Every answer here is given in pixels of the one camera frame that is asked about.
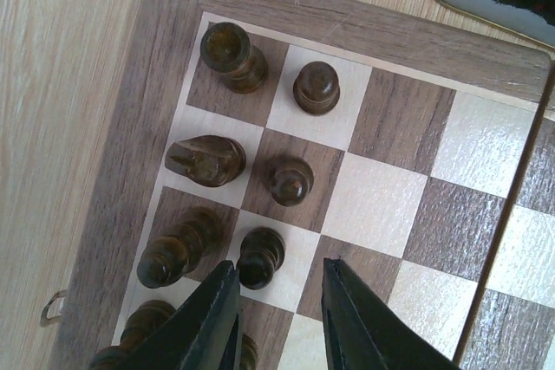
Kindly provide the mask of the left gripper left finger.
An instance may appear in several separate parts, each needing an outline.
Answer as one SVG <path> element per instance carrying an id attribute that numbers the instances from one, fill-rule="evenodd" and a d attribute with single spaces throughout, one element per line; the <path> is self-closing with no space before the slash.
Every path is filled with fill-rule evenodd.
<path id="1" fill-rule="evenodd" d="M 225 260 L 115 369 L 238 369 L 241 344 L 238 271 Z"/>

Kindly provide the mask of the dark chess queen piece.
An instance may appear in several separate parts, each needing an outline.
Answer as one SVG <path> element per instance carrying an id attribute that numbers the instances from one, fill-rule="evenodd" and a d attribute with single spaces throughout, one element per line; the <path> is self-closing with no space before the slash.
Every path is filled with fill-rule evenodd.
<path id="1" fill-rule="evenodd" d="M 120 343 L 99 350 L 88 368 L 115 369 L 175 312 L 176 309 L 172 305 L 161 300 L 142 303 L 127 319 Z"/>

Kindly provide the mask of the metal board latch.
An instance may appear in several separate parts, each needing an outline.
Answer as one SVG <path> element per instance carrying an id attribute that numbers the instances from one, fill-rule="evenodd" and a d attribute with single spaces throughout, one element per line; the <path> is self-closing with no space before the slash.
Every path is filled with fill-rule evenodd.
<path id="1" fill-rule="evenodd" d="M 40 327 L 47 328 L 62 321 L 62 310 L 68 291 L 66 289 L 55 292 L 42 308 Z"/>

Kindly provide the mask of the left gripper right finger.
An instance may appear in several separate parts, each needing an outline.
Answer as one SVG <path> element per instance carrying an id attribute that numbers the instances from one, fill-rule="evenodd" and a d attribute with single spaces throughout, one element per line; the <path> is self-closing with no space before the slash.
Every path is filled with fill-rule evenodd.
<path id="1" fill-rule="evenodd" d="M 329 369 L 455 369 L 405 325 L 342 259 L 323 260 L 322 318 Z"/>

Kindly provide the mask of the dark chess bishop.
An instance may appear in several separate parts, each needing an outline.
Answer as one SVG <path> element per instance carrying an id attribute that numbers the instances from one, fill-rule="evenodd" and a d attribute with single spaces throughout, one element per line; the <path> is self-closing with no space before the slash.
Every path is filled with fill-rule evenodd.
<path id="1" fill-rule="evenodd" d="M 223 236 L 222 221 L 215 211 L 193 207 L 147 244 L 136 268 L 140 283 L 149 289 L 176 283 L 219 248 Z"/>

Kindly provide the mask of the dark chess rook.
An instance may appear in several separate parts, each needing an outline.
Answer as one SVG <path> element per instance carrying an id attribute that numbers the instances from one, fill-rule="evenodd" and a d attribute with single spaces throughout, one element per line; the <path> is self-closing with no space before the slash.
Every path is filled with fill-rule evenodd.
<path id="1" fill-rule="evenodd" d="M 201 39 L 199 51 L 204 64 L 234 93 L 252 93 L 268 77 L 264 54 L 236 23 L 211 26 Z"/>

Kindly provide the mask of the dark chess knight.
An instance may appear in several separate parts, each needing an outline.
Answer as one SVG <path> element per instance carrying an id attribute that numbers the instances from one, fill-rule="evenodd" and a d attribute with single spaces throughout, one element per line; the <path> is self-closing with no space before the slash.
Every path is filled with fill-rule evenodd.
<path id="1" fill-rule="evenodd" d="M 165 168 L 204 187 L 220 187 L 239 177 L 246 167 L 244 148 L 234 139 L 202 135 L 173 142 Z"/>

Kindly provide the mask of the dark chess pawn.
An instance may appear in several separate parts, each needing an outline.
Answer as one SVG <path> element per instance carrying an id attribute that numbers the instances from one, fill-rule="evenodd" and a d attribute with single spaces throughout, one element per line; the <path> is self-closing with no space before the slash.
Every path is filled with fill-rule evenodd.
<path id="1" fill-rule="evenodd" d="M 327 114 L 339 102 L 338 74 L 327 62 L 309 62 L 300 70 L 292 92 L 296 103 L 306 113 Z"/>
<path id="2" fill-rule="evenodd" d="M 242 336 L 240 370 L 256 370 L 258 364 L 258 349 L 255 341 L 247 334 Z"/>
<path id="3" fill-rule="evenodd" d="M 268 286 L 285 258 L 282 236 L 272 228 L 251 230 L 240 245 L 237 270 L 240 283 L 250 290 Z"/>
<path id="4" fill-rule="evenodd" d="M 285 207 L 301 204 L 314 186 L 314 173 L 303 159 L 279 156 L 272 159 L 267 173 L 272 198 Z"/>

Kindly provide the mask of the wooden chess board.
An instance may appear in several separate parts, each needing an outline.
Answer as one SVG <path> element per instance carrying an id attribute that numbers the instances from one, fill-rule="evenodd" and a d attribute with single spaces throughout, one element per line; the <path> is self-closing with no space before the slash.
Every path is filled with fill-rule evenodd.
<path id="1" fill-rule="evenodd" d="M 201 59 L 222 22 L 268 63 L 252 93 L 232 92 Z M 292 92 L 316 61 L 341 90 L 323 115 Z M 260 368 L 326 367 L 327 257 L 452 360 L 550 69 L 543 52 L 351 0 L 141 0 L 51 367 L 86 368 L 143 302 L 179 306 L 258 227 L 285 243 L 270 284 L 241 291 Z M 165 168 L 173 142 L 202 135 L 244 148 L 239 177 L 204 187 Z M 290 207 L 267 184 L 284 155 L 314 173 Z M 193 207 L 217 213 L 223 243 L 176 283 L 143 286 L 143 250 Z"/>

